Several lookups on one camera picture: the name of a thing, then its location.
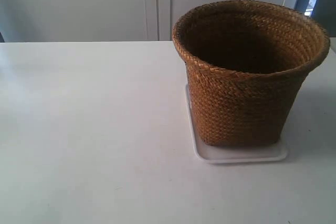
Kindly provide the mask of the white rectangular plastic tray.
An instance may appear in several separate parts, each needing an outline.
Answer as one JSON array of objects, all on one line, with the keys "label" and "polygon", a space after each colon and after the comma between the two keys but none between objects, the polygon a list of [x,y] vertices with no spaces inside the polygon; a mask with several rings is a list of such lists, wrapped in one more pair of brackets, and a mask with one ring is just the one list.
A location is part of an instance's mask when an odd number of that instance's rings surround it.
[{"label": "white rectangular plastic tray", "polygon": [[279,162],[284,160],[289,150],[284,141],[265,147],[214,147],[206,145],[196,130],[196,124],[192,115],[192,106],[188,85],[185,86],[185,98],[187,113],[189,116],[191,137],[195,155],[208,164],[244,164],[244,163],[263,163]]}]

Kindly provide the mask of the brown woven wicker basket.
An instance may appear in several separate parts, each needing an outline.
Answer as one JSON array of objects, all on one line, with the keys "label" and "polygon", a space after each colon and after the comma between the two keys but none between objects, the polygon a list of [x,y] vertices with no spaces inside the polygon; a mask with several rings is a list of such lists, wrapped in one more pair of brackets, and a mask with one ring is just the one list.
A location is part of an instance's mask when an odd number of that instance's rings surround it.
[{"label": "brown woven wicker basket", "polygon": [[172,30],[186,66],[196,132],[210,146],[276,143],[330,38],[310,17],[281,5],[229,0],[195,7]]}]

